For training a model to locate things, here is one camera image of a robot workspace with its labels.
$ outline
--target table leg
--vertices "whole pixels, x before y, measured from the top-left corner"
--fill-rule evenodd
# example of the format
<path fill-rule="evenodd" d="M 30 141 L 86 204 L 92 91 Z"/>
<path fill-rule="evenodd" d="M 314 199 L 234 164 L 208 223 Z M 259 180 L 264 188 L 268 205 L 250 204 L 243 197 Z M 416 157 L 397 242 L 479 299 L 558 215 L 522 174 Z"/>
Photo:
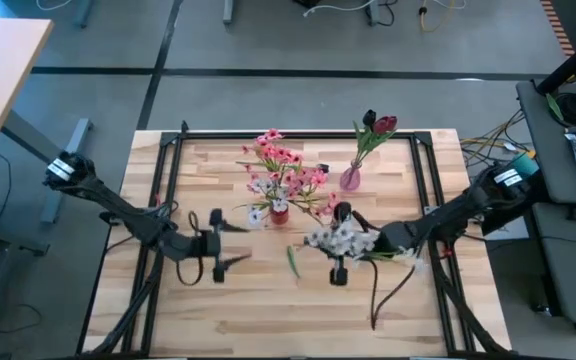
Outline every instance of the table leg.
<path fill-rule="evenodd" d="M 376 26 L 378 22 L 379 22 L 379 0 L 375 0 L 370 3 L 370 26 Z"/>
<path fill-rule="evenodd" d="M 88 130 L 92 129 L 92 122 L 90 119 L 79 119 L 77 127 L 70 138 L 70 142 L 66 146 L 65 151 L 79 152 L 81 146 L 84 142 Z M 61 204 L 61 198 L 63 194 L 59 191 L 51 191 L 46 198 L 46 204 L 44 205 L 44 210 L 41 212 L 40 220 L 43 223 L 54 224 L 57 221 L 57 215 L 59 214 L 59 205 Z"/>
<path fill-rule="evenodd" d="M 89 119 L 79 120 L 65 150 L 78 151 L 91 127 L 92 123 Z M 39 160 L 46 163 L 46 165 L 52 163 L 62 151 L 61 148 L 50 141 L 50 139 L 15 111 L 10 111 L 6 123 L 1 128 L 1 132 L 28 150 L 31 154 L 35 155 Z M 51 190 L 51 194 L 48 195 L 46 205 L 41 214 L 42 222 L 54 223 L 56 221 L 60 201 L 61 193 L 52 192 Z"/>
<path fill-rule="evenodd" d="M 30 250 L 35 255 L 45 255 L 49 247 L 48 244 L 42 244 L 33 239 L 27 239 L 17 235 L 9 234 L 2 230 L 0 230 L 0 241 L 19 246 L 22 249 Z"/>
<path fill-rule="evenodd" d="M 79 5 L 77 7 L 77 13 L 75 14 L 75 25 L 84 29 L 88 26 L 88 17 L 90 16 L 90 10 L 92 10 L 92 5 L 95 0 L 79 0 Z"/>
<path fill-rule="evenodd" d="M 224 24 L 230 25 L 232 22 L 232 9 L 235 0 L 224 0 Z"/>

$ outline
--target gray floor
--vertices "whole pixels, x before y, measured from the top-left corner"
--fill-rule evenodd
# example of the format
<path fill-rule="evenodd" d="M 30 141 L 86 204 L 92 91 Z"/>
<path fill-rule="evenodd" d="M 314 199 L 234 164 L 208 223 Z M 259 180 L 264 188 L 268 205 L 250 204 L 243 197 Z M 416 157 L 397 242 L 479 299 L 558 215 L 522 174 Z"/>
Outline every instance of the gray floor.
<path fill-rule="evenodd" d="M 5 2 L 16 16 L 55 19 L 38 65 L 154 66 L 173 0 L 99 0 L 83 31 L 72 25 L 76 2 L 48 13 L 32 0 Z M 430 4 L 434 16 L 443 11 Z M 564 59 L 538 0 L 469 1 L 432 34 L 420 33 L 413 0 L 394 7 L 391 28 L 368 27 L 360 12 L 321 10 L 304 19 L 302 8 L 289 0 L 236 0 L 235 21 L 225 28 L 222 5 L 222 0 L 184 1 L 166 67 L 543 74 Z M 14 108 L 58 143 L 68 139 L 80 117 L 89 116 L 95 129 L 84 153 L 100 177 L 118 189 L 149 80 L 32 75 Z M 402 128 L 457 128 L 469 137 L 507 120 L 518 104 L 512 81 L 171 76 L 162 78 L 148 128 L 177 129 L 182 120 L 194 129 L 347 128 L 368 108 L 399 116 Z M 524 124 L 511 134 L 529 140 Z M 19 303 L 36 306 L 43 322 L 0 334 L 0 353 L 13 352 L 14 360 L 70 355 L 108 228 L 97 219 L 98 207 L 76 199 L 63 204 L 58 224 L 39 226 L 47 191 L 41 185 L 43 166 L 4 136 L 0 153 L 13 165 L 11 200 L 0 226 L 51 244 L 46 257 L 15 257 L 8 300 L 0 304 L 0 327 L 28 321 L 28 313 L 15 306 Z M 4 169 L 0 163 L 0 203 Z M 513 348 L 576 358 L 572 327 L 527 307 L 526 291 L 542 271 L 538 256 L 525 249 L 529 245 L 491 252 Z M 509 266 L 517 259 L 525 266 Z"/>

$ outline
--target wooden table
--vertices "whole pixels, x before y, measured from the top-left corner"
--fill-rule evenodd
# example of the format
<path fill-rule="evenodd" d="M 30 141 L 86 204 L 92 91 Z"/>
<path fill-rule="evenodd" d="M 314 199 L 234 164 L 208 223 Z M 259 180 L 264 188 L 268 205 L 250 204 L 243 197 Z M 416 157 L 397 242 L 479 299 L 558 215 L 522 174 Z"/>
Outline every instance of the wooden table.
<path fill-rule="evenodd" d="M 68 145 L 58 146 L 11 110 L 52 27 L 50 20 L 0 18 L 0 131 L 46 164 L 64 149 L 78 151 L 92 127 L 89 119 L 79 120 Z M 61 194 L 51 192 L 41 215 L 43 222 L 56 220 L 60 201 Z"/>
<path fill-rule="evenodd" d="M 468 186 L 457 133 L 433 130 L 432 135 L 444 194 L 450 200 Z M 157 131 L 135 134 L 121 191 L 135 206 L 147 204 L 159 139 Z M 213 207 L 223 208 L 230 223 L 247 226 L 246 210 L 233 210 L 253 199 L 245 190 L 248 175 L 234 163 L 245 159 L 240 150 L 245 143 L 184 141 L 175 197 L 180 210 L 173 214 L 180 231 L 190 233 L 186 220 L 189 210 L 198 214 L 201 227 L 207 226 L 207 216 Z M 340 173 L 356 149 L 350 140 L 286 140 L 285 144 L 301 151 L 307 164 L 323 162 L 331 166 L 329 190 L 338 190 Z M 340 195 L 366 218 L 380 225 L 420 216 L 410 146 L 406 141 L 390 140 L 382 145 L 366 158 L 361 171 L 361 187 Z M 328 284 L 331 261 L 319 251 L 307 248 L 297 254 L 302 277 L 297 280 L 288 265 L 286 246 L 301 243 L 304 233 L 315 225 L 305 215 L 292 211 L 284 226 L 269 224 L 248 234 L 224 234 L 225 258 L 252 253 L 251 259 L 230 269 L 224 284 L 212 283 L 213 264 L 208 261 L 207 276 L 195 287 L 184 287 L 177 281 L 174 263 L 166 260 L 151 356 L 445 354 L 429 269 L 413 276 L 384 307 L 376 331 L 370 329 L 368 320 L 373 276 L 369 264 L 350 269 L 347 287 L 332 287 Z M 109 243 L 127 235 L 125 229 L 117 228 L 112 231 Z M 128 242 L 106 255 L 84 349 L 98 345 L 126 309 L 138 248 L 137 242 Z M 469 305 L 495 339 L 509 348 L 485 244 L 461 239 L 457 242 L 457 254 Z M 182 274 L 192 279 L 196 266 L 194 260 L 183 262 Z M 378 300 L 409 269 L 408 263 L 380 263 Z M 460 338 L 454 311 L 451 318 L 455 335 Z M 139 344 L 140 338 L 138 330 L 134 343 Z"/>

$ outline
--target white label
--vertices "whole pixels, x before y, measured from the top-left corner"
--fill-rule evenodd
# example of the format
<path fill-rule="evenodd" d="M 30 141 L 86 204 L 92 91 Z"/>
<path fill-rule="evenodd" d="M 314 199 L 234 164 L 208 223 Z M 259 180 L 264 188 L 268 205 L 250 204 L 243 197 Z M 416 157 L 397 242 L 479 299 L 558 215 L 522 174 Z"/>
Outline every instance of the white label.
<path fill-rule="evenodd" d="M 62 170 L 64 170 L 68 174 L 72 174 L 72 172 L 75 171 L 75 169 L 70 167 L 70 165 L 66 164 L 65 162 L 63 162 L 59 159 L 55 159 L 55 161 L 53 161 L 52 163 L 59 166 Z"/>
<path fill-rule="evenodd" d="M 495 182 L 496 182 L 497 184 L 499 184 L 500 182 L 508 179 L 508 178 L 511 177 L 511 176 L 515 176 L 515 175 L 517 175 L 517 170 L 515 170 L 515 169 L 510 169 L 510 170 L 508 170 L 508 171 L 505 171 L 505 172 L 503 172 L 503 173 L 495 176 Z"/>
<path fill-rule="evenodd" d="M 516 184 L 520 181 L 521 181 L 521 176 L 517 175 L 517 176 L 513 176 L 510 179 L 507 179 L 506 181 L 504 181 L 504 184 L 506 184 L 506 186 L 510 186 L 510 185 Z"/>
<path fill-rule="evenodd" d="M 61 170 L 59 167 L 55 166 L 55 164 L 50 164 L 48 165 L 48 170 L 52 171 L 53 174 L 59 176 L 60 178 L 62 178 L 65 181 L 70 180 L 70 175 L 66 174 L 63 170 Z"/>

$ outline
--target vase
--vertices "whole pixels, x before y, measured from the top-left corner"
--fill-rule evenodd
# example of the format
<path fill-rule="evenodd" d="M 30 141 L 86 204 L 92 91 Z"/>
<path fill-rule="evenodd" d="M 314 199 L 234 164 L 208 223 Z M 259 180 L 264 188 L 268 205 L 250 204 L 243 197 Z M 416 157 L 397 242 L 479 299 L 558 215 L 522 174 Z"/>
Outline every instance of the vase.
<path fill-rule="evenodd" d="M 339 179 L 339 187 L 341 187 L 341 190 L 357 190 L 361 184 L 361 173 L 359 168 L 361 168 L 361 163 L 356 163 L 354 161 L 350 163 L 350 167 L 341 174 L 341 179 Z"/>
<path fill-rule="evenodd" d="M 275 210 L 270 209 L 270 221 L 272 221 L 275 225 L 283 225 L 288 221 L 288 210 L 290 208 L 286 208 L 286 210 L 277 212 Z"/>

